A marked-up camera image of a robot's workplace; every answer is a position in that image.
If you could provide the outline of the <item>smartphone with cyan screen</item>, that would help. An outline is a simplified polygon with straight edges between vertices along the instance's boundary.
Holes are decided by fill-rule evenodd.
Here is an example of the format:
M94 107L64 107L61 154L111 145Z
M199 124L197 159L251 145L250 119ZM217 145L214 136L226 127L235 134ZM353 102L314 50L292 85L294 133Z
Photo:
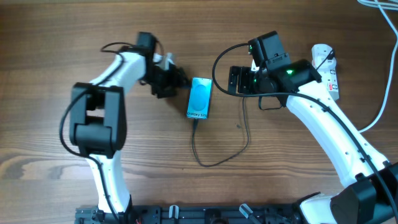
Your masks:
M210 109L213 80L192 78L186 116L192 119L207 119Z

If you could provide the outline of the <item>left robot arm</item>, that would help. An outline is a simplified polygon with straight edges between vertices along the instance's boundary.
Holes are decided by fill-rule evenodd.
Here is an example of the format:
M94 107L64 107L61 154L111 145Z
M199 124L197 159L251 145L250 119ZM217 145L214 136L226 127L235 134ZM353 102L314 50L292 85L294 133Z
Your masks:
M179 88L190 84L171 53L156 52L161 44L150 32L139 32L135 44L119 45L115 51L109 44L101 48L103 53L115 55L113 62L92 81L74 84L71 102L60 121L63 127L65 120L70 120L70 142L78 148L75 155L86 159L92 170L99 196L99 223L131 223L134 218L121 167L121 149L127 137L125 96L136 83L149 85L157 98L174 97Z

